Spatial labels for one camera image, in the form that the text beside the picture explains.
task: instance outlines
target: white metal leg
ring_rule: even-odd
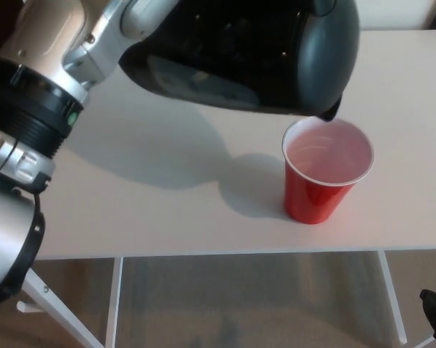
[[[379,257],[380,267],[384,276],[385,286],[387,288],[389,303],[392,308],[393,320],[395,321],[398,339],[400,340],[401,344],[406,344],[408,343],[408,339],[406,338],[405,326],[403,325],[403,320],[401,318],[400,307],[398,305],[397,294],[395,293],[395,288],[393,286],[392,275],[390,274],[387,256],[385,255],[384,250],[379,250],[377,255]]]
[[[427,347],[429,344],[435,342],[435,339],[433,337],[429,337],[428,339],[426,339],[424,342],[418,344],[417,346],[415,346],[414,348],[425,348]]]
[[[22,290],[45,312],[49,313],[63,328],[86,348],[103,348],[95,336],[77,319],[58,296],[30,269]]]
[[[116,330],[118,328],[118,310],[123,277],[124,257],[115,259],[111,282],[110,310],[108,311],[106,348],[116,347]]]
[[[43,310],[36,304],[26,303],[23,301],[18,301],[16,304],[16,309],[22,313],[42,313]]]

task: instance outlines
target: white wall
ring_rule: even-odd
[[[425,29],[436,10],[436,0],[356,0],[356,3],[364,30]]]

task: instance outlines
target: red solo cup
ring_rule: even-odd
[[[287,213],[301,223],[322,223],[372,168],[374,150],[351,123],[309,117],[284,134]]]

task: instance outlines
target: table top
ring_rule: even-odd
[[[374,168],[303,225],[281,207],[296,117],[164,99],[117,69],[57,155],[38,257],[436,248],[436,31],[362,33],[340,117],[369,135]]]

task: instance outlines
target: green light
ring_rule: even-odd
[[[78,120],[78,113],[77,112],[73,112],[68,118],[67,118],[67,124],[70,125],[71,127],[74,126],[74,124],[77,122]]]

